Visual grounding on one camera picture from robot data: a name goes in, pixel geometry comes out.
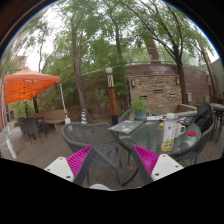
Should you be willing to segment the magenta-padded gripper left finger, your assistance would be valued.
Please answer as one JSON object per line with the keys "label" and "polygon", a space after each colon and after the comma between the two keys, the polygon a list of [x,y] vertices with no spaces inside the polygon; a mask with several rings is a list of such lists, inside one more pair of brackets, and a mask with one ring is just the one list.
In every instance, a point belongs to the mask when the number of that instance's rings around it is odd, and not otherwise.
{"label": "magenta-padded gripper left finger", "polygon": [[58,157],[45,168],[56,176],[82,186],[94,156],[93,146],[87,146],[69,157]]}

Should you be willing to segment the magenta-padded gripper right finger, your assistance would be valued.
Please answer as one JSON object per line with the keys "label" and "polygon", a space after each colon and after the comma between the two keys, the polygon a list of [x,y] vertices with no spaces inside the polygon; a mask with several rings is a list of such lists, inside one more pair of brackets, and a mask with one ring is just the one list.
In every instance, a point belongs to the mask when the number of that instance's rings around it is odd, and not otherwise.
{"label": "magenta-padded gripper right finger", "polygon": [[168,154],[157,155],[135,144],[132,145],[132,155],[140,172],[143,185],[148,185],[183,169],[183,166]]}

